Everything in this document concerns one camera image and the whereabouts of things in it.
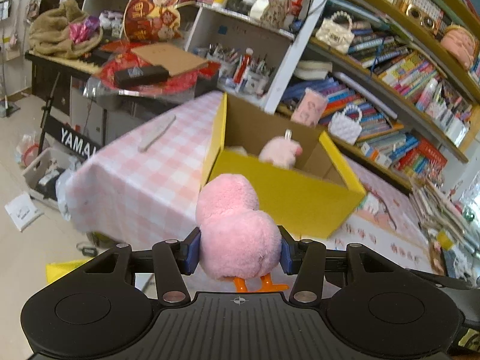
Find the cardboard sheet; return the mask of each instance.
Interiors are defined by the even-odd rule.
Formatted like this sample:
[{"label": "cardboard sheet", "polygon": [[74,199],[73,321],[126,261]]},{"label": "cardboard sheet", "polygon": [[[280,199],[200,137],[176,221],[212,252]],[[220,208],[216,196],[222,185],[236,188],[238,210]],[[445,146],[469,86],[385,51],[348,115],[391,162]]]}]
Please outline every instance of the cardboard sheet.
[{"label": "cardboard sheet", "polygon": [[155,43],[136,47],[132,51],[153,66],[163,66],[169,71],[171,77],[198,69],[207,64],[206,59],[183,51],[169,43]]}]

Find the pink checkered tablecloth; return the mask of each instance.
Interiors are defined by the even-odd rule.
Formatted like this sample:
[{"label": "pink checkered tablecloth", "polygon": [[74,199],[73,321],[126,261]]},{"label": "pink checkered tablecloth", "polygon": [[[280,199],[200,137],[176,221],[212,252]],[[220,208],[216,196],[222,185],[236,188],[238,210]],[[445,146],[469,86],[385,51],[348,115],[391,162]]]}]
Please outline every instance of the pink checkered tablecloth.
[{"label": "pink checkered tablecloth", "polygon": [[[195,227],[203,160],[221,98],[222,93],[211,92],[170,110],[177,117],[175,122],[145,153],[138,152],[138,144],[165,114],[112,142],[87,161],[66,190],[75,227],[128,242],[134,250],[150,249],[165,239],[184,239]],[[420,230],[408,198],[348,161],[361,181],[385,201],[397,225],[396,233],[355,213],[328,239],[318,241],[340,250],[348,243],[362,242],[401,266],[431,272],[428,248],[419,242]],[[278,266],[272,271],[272,279],[291,287],[295,277],[284,275]],[[184,280],[191,295],[196,291],[234,291],[232,283],[208,278],[201,266]],[[260,287],[259,280],[247,284],[251,290]]]},{"label": "pink checkered tablecloth", "polygon": [[221,98],[211,92],[168,111],[175,122],[145,153],[138,144],[166,114],[87,161],[66,191],[75,227],[128,242],[134,250],[187,236],[195,227],[203,160]]}]

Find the pink plush toy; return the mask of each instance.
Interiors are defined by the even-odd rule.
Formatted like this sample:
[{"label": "pink plush toy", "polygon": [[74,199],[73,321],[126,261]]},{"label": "pink plush toy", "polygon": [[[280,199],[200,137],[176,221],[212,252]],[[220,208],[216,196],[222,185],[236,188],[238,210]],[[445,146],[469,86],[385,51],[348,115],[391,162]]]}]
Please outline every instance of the pink plush toy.
[{"label": "pink plush toy", "polygon": [[270,278],[280,260],[280,232],[258,208],[258,196],[242,175],[222,174],[205,185],[196,210],[200,264],[216,280],[233,279],[237,292],[247,292],[245,280],[257,277],[259,292],[287,290]]},{"label": "pink plush toy", "polygon": [[285,137],[275,137],[269,140],[260,152],[258,160],[269,162],[279,168],[293,168],[303,149],[298,142],[291,140],[290,136],[291,132],[289,134],[289,131],[287,131]]}]

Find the brown blanket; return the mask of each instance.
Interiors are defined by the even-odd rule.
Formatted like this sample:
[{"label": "brown blanket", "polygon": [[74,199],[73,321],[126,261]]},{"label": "brown blanket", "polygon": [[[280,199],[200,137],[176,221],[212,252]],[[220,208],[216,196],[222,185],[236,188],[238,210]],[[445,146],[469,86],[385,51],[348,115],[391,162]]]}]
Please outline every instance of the brown blanket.
[{"label": "brown blanket", "polygon": [[88,14],[78,8],[75,0],[67,0],[58,9],[42,13],[30,27],[30,48],[45,56],[77,59],[98,46],[103,31],[95,33],[85,42],[74,44],[69,38],[70,23],[80,23]]}]

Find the orange plush feet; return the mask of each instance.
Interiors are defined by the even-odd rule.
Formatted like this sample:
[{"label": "orange plush feet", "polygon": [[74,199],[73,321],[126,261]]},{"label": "orange plush feet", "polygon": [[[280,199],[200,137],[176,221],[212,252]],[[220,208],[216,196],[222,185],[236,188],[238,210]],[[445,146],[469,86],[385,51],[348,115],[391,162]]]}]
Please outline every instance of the orange plush feet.
[{"label": "orange plush feet", "polygon": [[236,277],[233,279],[233,283],[237,288],[237,292],[248,292],[247,285],[245,284],[245,279],[240,279],[239,277]]},{"label": "orange plush feet", "polygon": [[289,289],[289,286],[287,286],[286,284],[273,284],[270,274],[266,274],[265,276],[262,276],[260,279],[262,281],[262,288],[260,288],[256,292],[277,292],[277,291],[285,291]]}]

